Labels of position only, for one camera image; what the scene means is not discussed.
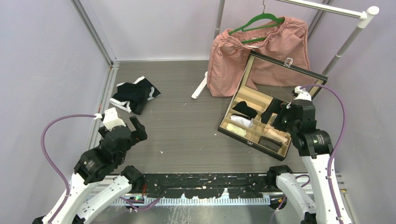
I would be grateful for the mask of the white black-trimmed underwear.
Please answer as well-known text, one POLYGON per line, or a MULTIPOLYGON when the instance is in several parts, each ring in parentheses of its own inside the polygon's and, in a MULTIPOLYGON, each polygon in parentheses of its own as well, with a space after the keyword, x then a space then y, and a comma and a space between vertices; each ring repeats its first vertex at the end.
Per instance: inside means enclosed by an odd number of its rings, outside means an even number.
POLYGON ((236 123, 239 123, 245 127, 251 128, 253 126, 253 120, 250 117, 242 116, 240 114, 232 114, 230 119, 236 123))

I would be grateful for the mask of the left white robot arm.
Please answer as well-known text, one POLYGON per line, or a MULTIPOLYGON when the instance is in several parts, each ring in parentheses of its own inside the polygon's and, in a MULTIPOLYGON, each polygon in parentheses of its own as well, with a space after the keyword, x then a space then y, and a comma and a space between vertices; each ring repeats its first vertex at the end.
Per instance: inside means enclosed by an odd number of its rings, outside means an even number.
POLYGON ((142 190, 142 173, 134 166, 127 166, 104 190, 87 199, 107 175, 123 164, 128 150, 148 137, 145 126, 136 116, 129 118, 133 131, 117 115, 96 114, 94 117, 104 124, 98 130, 102 136, 99 145, 82 153, 64 195, 47 215, 35 218, 33 223, 89 224, 120 196, 142 190))

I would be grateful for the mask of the plain black underwear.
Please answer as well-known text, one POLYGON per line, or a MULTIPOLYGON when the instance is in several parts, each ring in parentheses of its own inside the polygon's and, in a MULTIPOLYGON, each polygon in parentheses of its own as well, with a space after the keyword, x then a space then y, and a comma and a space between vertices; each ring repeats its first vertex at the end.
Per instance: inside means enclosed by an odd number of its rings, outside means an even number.
POLYGON ((255 118, 258 114, 258 112, 255 109, 247 105, 246 101, 238 102, 234 107, 232 107, 232 109, 245 115, 249 119, 255 118))

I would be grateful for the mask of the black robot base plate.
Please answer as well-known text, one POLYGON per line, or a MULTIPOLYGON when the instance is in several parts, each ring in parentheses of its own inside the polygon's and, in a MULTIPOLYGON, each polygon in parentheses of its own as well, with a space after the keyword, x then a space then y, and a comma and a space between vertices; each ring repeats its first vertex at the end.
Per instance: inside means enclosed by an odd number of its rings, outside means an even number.
POLYGON ((130 193, 158 198, 259 198, 263 193, 280 192, 266 173, 152 173, 133 183, 130 193))

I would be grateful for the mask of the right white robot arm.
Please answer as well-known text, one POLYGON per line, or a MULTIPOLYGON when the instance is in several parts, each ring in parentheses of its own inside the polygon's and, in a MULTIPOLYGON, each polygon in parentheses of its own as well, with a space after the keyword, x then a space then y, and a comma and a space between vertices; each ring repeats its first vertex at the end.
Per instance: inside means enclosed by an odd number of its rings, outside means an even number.
POLYGON ((315 106, 311 100, 294 99, 290 104, 273 99, 261 115, 269 121, 275 114, 272 127, 288 132, 291 143, 298 150, 308 171, 313 198, 310 198, 286 165, 270 167, 267 186, 282 191, 288 203, 299 214, 302 224, 350 224, 341 198, 341 192, 333 168, 332 153, 335 151, 329 134, 316 128, 315 106))

